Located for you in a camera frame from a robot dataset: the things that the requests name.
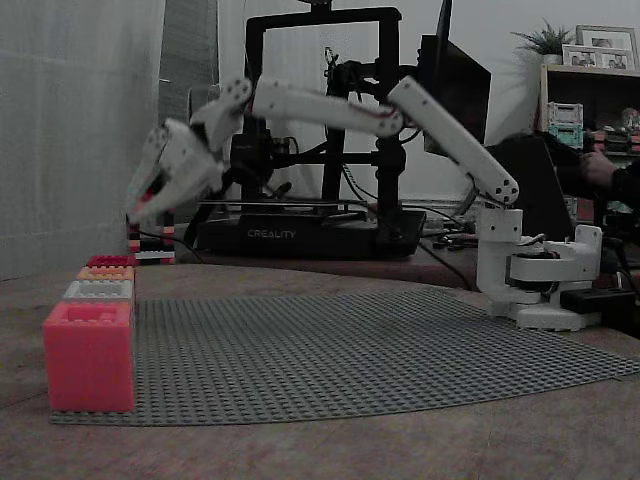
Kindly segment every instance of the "gray lego baseplate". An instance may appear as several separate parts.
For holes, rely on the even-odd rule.
[[[466,405],[640,372],[440,289],[138,305],[134,413],[57,424],[229,425]]]

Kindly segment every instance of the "photo frame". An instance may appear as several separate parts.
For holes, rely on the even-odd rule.
[[[598,50],[585,45],[563,45],[562,60],[564,65],[598,68]]]
[[[587,47],[630,50],[634,65],[640,65],[635,28],[578,25],[576,43]]]
[[[574,67],[634,71],[637,67],[631,50],[598,48],[587,45],[563,45],[563,64]]]
[[[611,70],[627,70],[636,69],[636,62],[631,50],[618,50],[615,48],[603,48],[597,54],[598,68],[607,68]]]

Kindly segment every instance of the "pink lego brick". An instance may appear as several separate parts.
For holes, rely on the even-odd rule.
[[[49,403],[54,410],[134,408],[129,303],[60,303],[44,322]]]
[[[96,255],[87,262],[87,267],[135,267],[136,259],[131,255]]]

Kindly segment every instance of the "computer monitor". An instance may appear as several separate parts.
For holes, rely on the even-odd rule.
[[[531,237],[544,233],[548,240],[559,242],[571,237],[573,222],[544,139],[508,139],[488,150],[520,186],[514,207],[524,211],[522,233]]]
[[[452,0],[444,0],[436,35],[424,35],[418,82],[484,144],[491,74],[449,41]]]

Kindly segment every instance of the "desk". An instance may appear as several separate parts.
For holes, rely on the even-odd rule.
[[[0,283],[0,477],[8,479],[640,478],[640,380],[446,410],[283,425],[48,423],[40,326],[76,272]],[[139,298],[338,294],[412,283],[209,265],[142,267]],[[479,294],[459,292],[482,305]],[[571,338],[628,357],[607,329]]]
[[[434,252],[457,268],[471,285],[475,285],[478,262],[478,251],[476,249],[470,248],[460,252],[434,250]],[[365,261],[241,257],[215,255],[206,252],[199,253],[205,262],[212,265],[276,268],[332,275],[401,280],[443,287],[463,287],[462,282],[455,274],[422,250],[418,250],[415,255],[407,258]],[[180,255],[180,261],[198,263],[198,260],[188,253]]]

